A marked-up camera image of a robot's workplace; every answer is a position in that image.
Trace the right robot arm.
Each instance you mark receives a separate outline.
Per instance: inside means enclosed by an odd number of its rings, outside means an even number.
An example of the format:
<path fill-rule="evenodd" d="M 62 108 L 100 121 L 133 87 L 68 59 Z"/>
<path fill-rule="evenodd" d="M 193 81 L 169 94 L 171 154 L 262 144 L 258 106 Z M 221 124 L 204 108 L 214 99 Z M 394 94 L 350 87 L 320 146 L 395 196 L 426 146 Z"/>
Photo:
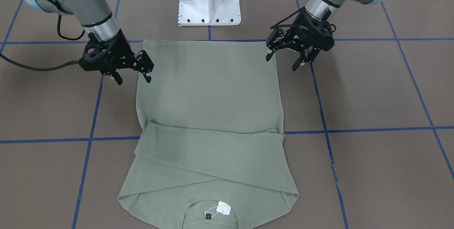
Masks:
<path fill-rule="evenodd" d="M 30 7 L 46 13 L 59 15 L 57 33 L 59 37 L 70 40 L 61 34 L 63 15 L 74 15 L 83 27 L 81 36 L 87 34 L 87 42 L 80 59 L 66 62 L 57 67 L 37 68 L 15 62 L 2 55 L 2 59 L 18 67 L 33 71 L 53 71 L 70 65 L 79 65 L 84 71 L 99 71 L 104 76 L 112 77 L 118 85 L 123 79 L 120 69 L 131 69 L 143 75 L 146 82 L 152 81 L 154 63 L 146 51 L 132 51 L 131 46 L 116 21 L 112 9 L 106 0 L 24 0 Z"/>

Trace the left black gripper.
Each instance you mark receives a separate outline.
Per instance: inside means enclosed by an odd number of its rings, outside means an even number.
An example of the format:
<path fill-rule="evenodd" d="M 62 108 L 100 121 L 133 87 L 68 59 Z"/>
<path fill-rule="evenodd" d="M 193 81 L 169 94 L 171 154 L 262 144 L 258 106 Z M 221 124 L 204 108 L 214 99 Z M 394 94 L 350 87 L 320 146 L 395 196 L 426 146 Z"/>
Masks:
<path fill-rule="evenodd" d="M 271 34 L 266 38 L 269 62 L 274 53 L 283 48 L 292 48 L 300 55 L 293 63 L 296 71 L 306 63 L 313 63 L 321 50 L 329 51 L 334 46 L 332 29 L 335 25 L 313 17 L 306 9 L 299 9 L 271 27 Z"/>

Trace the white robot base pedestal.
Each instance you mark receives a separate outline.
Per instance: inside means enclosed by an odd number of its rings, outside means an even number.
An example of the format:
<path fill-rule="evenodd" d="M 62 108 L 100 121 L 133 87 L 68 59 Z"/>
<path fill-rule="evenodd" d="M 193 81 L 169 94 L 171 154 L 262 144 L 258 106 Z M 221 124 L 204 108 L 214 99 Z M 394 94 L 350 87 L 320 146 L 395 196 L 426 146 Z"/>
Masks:
<path fill-rule="evenodd" d="M 180 26 L 234 26 L 242 16 L 240 0 L 179 0 Z"/>

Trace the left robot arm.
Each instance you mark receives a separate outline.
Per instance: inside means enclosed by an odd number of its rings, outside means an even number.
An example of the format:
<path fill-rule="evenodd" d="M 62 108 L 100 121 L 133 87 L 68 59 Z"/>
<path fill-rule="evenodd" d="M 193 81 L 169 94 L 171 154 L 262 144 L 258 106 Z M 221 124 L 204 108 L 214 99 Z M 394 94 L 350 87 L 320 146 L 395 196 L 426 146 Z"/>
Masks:
<path fill-rule="evenodd" d="M 334 46 L 333 33 L 336 26 L 330 19 L 347 0 L 308 0 L 302 8 L 293 13 L 291 24 L 285 20 L 271 26 L 271 34 L 266 38 L 270 61 L 274 53 L 287 48 L 300 54 L 292 65 L 295 71 L 301 65 L 313 63 L 320 51 L 329 51 Z M 383 0 L 352 0 L 365 5 L 378 4 Z"/>

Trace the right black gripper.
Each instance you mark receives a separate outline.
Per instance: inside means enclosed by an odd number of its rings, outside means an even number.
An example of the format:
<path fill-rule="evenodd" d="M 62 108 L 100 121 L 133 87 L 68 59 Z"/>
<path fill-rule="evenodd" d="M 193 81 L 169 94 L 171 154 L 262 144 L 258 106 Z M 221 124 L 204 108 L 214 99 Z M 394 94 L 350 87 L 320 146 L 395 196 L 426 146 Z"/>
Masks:
<path fill-rule="evenodd" d="M 121 29 L 107 41 L 99 41 L 94 33 L 88 33 L 88 37 L 89 41 L 78 61 L 82 69 L 100 71 L 115 80 L 119 86 L 123 84 L 123 79 L 117 70 L 133 69 L 143 74 L 147 83 L 151 83 L 154 63 L 145 50 L 134 54 Z"/>

